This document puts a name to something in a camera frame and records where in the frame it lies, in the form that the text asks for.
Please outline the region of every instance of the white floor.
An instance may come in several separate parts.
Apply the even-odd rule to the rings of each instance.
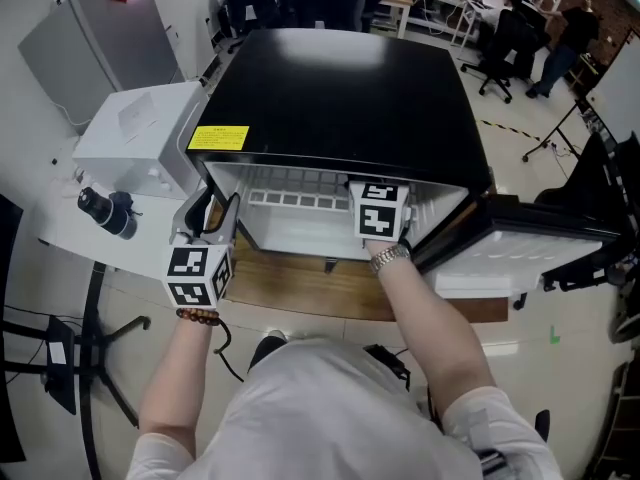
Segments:
[[[448,41],[411,31],[407,32],[407,39],[448,45]],[[469,52],[465,55],[473,58]],[[539,77],[545,55],[545,52],[538,55],[534,80]],[[524,95],[526,87],[516,81],[512,84],[513,102],[506,105],[493,90],[484,97],[478,95],[481,80],[473,75],[461,74],[461,79],[478,120],[542,138],[573,102],[563,82],[554,89],[550,99],[531,101]],[[520,158],[535,146],[535,140],[482,123],[478,124],[478,129],[501,193],[532,201],[543,189],[563,184],[565,177],[550,149],[539,152],[528,164],[523,164]],[[588,134],[577,114],[563,129],[574,144],[584,146]],[[428,137],[428,123],[424,133]],[[560,144],[559,151],[560,154],[565,152]],[[562,157],[559,162],[567,174],[575,165],[572,157]],[[616,292],[609,286],[568,294],[537,291],[530,294],[523,311],[510,312],[508,322],[474,326],[498,384],[524,417],[533,422],[539,410],[551,410],[550,445],[567,479],[578,478],[589,460],[604,416],[611,373],[629,355],[628,346],[611,345],[607,338],[606,327],[615,301]],[[125,272],[110,272],[105,278],[100,312],[105,325],[112,330],[137,315],[152,319],[148,331],[139,329],[122,338],[112,347],[108,357],[114,380],[130,403],[137,407],[175,325],[174,311],[159,282]],[[394,323],[310,316],[228,302],[222,304],[220,313],[233,333],[227,358],[241,374],[246,372],[259,340],[276,328],[289,336],[322,334],[361,345],[379,343],[398,351],[404,347]],[[560,337],[557,343],[550,339],[552,329]],[[212,348],[222,340],[221,331],[215,330]],[[424,384],[424,376],[410,355],[406,353],[402,357],[412,369],[413,384]],[[198,427],[201,450],[215,433],[227,403],[239,385],[217,358],[211,356],[207,368],[205,404]],[[123,478],[136,430],[128,424],[99,382],[95,391],[94,434],[103,478]]]

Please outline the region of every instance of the white wall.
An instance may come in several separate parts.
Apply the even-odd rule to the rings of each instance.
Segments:
[[[0,193],[25,209],[11,262],[6,302],[35,310],[81,312],[90,263],[39,244],[28,232],[51,165],[74,131],[49,101],[20,56],[17,45],[49,11],[52,0],[0,0]],[[7,313],[6,318],[44,326],[45,319]],[[26,361],[38,342],[5,335],[9,360]],[[38,357],[45,361],[46,348]],[[9,397],[28,461],[2,465],[10,479],[89,478],[80,418],[44,393],[37,376],[22,375]]]
[[[156,0],[165,28],[171,25],[178,32],[174,52],[186,79],[202,75],[214,58],[211,37],[219,29],[216,13],[221,1]]]

